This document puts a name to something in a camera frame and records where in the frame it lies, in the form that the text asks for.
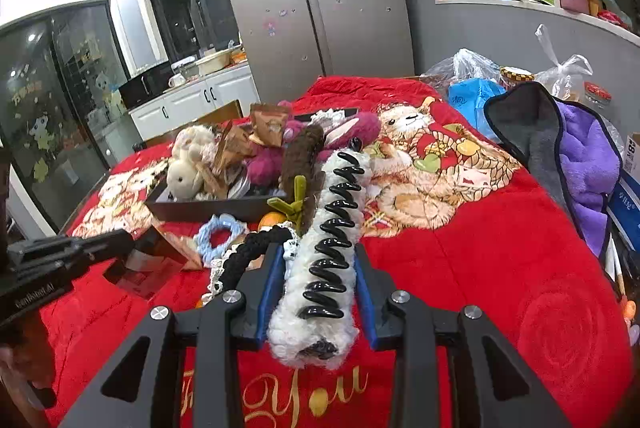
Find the purple fleece cloth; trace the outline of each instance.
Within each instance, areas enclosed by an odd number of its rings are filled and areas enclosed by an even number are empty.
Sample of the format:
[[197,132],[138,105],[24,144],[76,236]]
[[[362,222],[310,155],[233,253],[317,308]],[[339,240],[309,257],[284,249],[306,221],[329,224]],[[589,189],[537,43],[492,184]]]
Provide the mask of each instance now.
[[605,198],[620,176],[620,158],[600,122],[586,110],[557,102],[564,132],[560,164],[571,195],[575,221],[596,256],[602,252],[607,229]]

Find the black scrunchie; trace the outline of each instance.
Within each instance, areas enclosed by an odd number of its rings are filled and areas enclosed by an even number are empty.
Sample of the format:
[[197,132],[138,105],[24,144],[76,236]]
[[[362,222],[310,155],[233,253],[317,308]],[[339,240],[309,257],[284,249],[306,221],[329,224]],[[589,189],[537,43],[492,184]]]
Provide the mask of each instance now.
[[270,243],[283,244],[287,240],[291,240],[291,231],[277,225],[268,231],[249,233],[244,238],[244,243],[222,265],[224,272],[218,280],[222,285],[220,292],[235,289],[251,261],[266,253]]

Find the green bow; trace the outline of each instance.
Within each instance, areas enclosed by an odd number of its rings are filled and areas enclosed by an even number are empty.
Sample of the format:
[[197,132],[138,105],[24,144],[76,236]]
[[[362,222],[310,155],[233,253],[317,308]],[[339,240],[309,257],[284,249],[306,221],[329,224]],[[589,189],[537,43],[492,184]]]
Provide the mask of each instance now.
[[299,233],[302,227],[302,206],[306,195],[306,178],[304,175],[296,175],[293,181],[293,195],[294,201],[291,204],[287,204],[279,197],[269,199],[267,204],[276,211],[284,213],[287,216],[287,220],[296,225],[296,231]]

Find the cabinet door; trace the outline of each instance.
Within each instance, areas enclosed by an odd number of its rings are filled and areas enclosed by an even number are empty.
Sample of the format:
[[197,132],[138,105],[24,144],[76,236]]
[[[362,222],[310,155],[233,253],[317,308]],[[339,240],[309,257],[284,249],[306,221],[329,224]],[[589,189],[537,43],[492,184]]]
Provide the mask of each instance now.
[[215,95],[215,103],[223,106],[238,99],[242,108],[242,115],[249,115],[251,103],[260,102],[258,91],[255,89],[254,78],[251,74],[236,77],[220,83],[209,83],[210,91]]
[[162,99],[152,105],[145,106],[140,111],[134,110],[131,112],[131,118],[138,128],[140,137],[145,141],[173,128]]
[[164,107],[169,114],[172,127],[182,126],[215,110],[215,105],[207,104],[207,101],[211,101],[211,96],[206,82],[198,82],[169,93],[164,98]]

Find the white shelf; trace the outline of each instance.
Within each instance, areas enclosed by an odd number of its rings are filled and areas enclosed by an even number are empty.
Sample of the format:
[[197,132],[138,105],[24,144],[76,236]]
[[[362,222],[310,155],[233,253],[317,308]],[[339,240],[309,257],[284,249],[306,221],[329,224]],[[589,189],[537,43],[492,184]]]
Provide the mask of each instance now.
[[516,7],[520,9],[528,9],[533,11],[540,11],[543,13],[555,14],[562,16],[563,18],[569,18],[571,20],[577,20],[579,22],[591,25],[593,27],[599,27],[606,30],[611,34],[615,34],[618,37],[626,40],[629,43],[633,43],[635,46],[640,46],[640,36],[630,32],[629,30],[618,27],[604,20],[595,18],[588,14],[572,13],[566,11],[560,7],[554,7],[551,5],[543,5],[531,2],[519,2],[516,0],[436,0],[436,5],[448,5],[448,4],[464,4],[464,5],[502,5],[507,7]]

